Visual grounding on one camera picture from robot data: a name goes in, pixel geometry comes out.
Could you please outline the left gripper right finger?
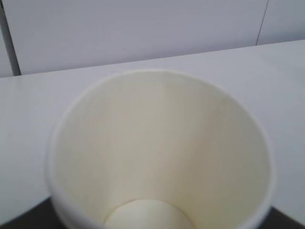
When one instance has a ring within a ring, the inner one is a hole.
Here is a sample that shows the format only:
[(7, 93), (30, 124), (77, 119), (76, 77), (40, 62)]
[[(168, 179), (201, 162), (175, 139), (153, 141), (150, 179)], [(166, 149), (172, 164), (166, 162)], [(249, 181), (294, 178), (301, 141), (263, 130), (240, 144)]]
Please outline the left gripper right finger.
[(304, 225), (291, 219), (283, 212), (272, 207), (265, 220), (266, 229), (304, 229)]

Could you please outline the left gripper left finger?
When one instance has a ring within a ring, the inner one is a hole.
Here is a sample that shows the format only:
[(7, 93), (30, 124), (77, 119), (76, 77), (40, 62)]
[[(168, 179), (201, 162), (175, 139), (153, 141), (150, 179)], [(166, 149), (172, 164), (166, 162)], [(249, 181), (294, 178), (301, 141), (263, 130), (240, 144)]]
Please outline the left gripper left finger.
[(48, 198), (20, 215), (1, 225), (1, 229), (64, 229), (65, 226), (58, 218), (51, 199)]

